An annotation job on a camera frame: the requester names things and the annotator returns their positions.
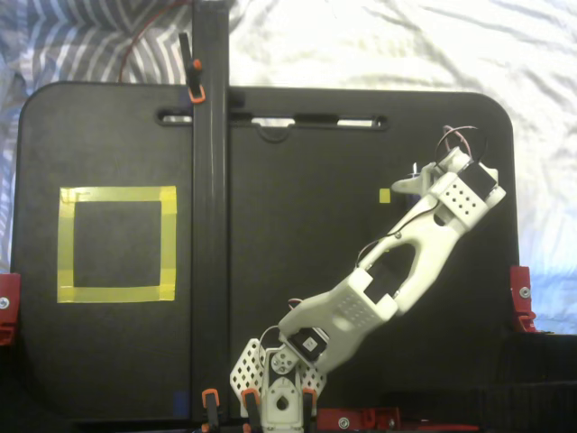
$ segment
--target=wrinkled fabric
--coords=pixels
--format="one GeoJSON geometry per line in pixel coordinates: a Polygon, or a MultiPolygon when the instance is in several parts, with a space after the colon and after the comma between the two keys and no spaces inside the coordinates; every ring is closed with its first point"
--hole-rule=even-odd
{"type": "MultiPolygon", "coordinates": [[[[132,35],[170,3],[0,0],[3,267],[24,99],[56,80],[115,81],[132,35]]],[[[144,34],[126,81],[184,82],[176,59],[177,33],[191,25],[185,9],[167,12],[144,34]]],[[[577,6],[561,0],[239,0],[231,12],[231,83],[494,98],[514,127],[519,251],[531,268],[537,327],[577,333],[576,42],[577,6]]]]}

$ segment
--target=red clamp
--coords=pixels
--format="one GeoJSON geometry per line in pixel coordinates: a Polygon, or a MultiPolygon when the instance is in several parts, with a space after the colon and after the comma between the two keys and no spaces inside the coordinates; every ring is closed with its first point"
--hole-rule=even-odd
{"type": "Polygon", "coordinates": [[[11,345],[20,308],[20,275],[0,274],[0,345],[11,345]]]}
{"type": "Polygon", "coordinates": [[[188,95],[193,104],[201,104],[206,100],[205,88],[200,84],[202,62],[194,59],[187,69],[188,95]]]}
{"type": "Polygon", "coordinates": [[[526,266],[511,266],[511,295],[515,306],[515,329],[519,332],[538,332],[531,309],[531,277],[526,266]]]}
{"type": "Polygon", "coordinates": [[[319,409],[317,430],[394,430],[400,429],[398,408],[319,409]]]}
{"type": "Polygon", "coordinates": [[[206,409],[206,416],[208,417],[208,422],[202,425],[202,433],[219,432],[218,408],[220,407],[220,398],[218,391],[213,388],[202,391],[202,405],[206,409]]]}

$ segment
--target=black vertical post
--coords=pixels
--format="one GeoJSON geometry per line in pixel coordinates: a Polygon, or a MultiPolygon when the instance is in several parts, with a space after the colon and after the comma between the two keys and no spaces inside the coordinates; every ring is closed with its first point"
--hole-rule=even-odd
{"type": "Polygon", "coordinates": [[[216,388],[228,414],[228,8],[193,4],[192,57],[206,100],[194,105],[192,167],[192,419],[216,388]]]}

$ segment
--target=red bracket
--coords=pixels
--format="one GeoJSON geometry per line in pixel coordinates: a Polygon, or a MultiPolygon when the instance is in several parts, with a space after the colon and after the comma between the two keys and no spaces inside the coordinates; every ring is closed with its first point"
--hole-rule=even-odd
{"type": "Polygon", "coordinates": [[[317,430],[391,430],[400,428],[398,408],[319,409],[317,430]]]}
{"type": "Polygon", "coordinates": [[[511,295],[515,306],[515,329],[519,332],[538,332],[531,309],[531,277],[526,266],[511,266],[511,295]]]}
{"type": "Polygon", "coordinates": [[[20,308],[20,275],[0,274],[0,345],[11,345],[20,308]]]}

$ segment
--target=rounded corner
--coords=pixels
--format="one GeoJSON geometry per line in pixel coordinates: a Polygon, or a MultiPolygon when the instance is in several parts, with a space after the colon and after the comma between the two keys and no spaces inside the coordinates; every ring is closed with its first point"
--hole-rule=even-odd
{"type": "Polygon", "coordinates": [[[41,88],[38,88],[34,91],[34,93],[32,93],[27,99],[26,101],[24,101],[24,105],[22,106],[22,110],[20,112],[20,118],[23,118],[24,113],[26,112],[26,110],[28,109],[28,107],[38,98],[38,96],[40,94],[45,93],[46,91],[55,88],[57,86],[66,86],[70,83],[66,82],[66,81],[56,81],[54,83],[48,83],[46,86],[42,86],[41,88]]]}
{"type": "Polygon", "coordinates": [[[511,134],[513,134],[513,122],[511,121],[511,117],[508,115],[507,110],[495,99],[485,95],[484,93],[478,92],[471,92],[470,95],[472,97],[476,97],[479,99],[481,105],[486,106],[490,111],[499,112],[498,116],[505,119],[508,129],[510,130],[511,134]]]}

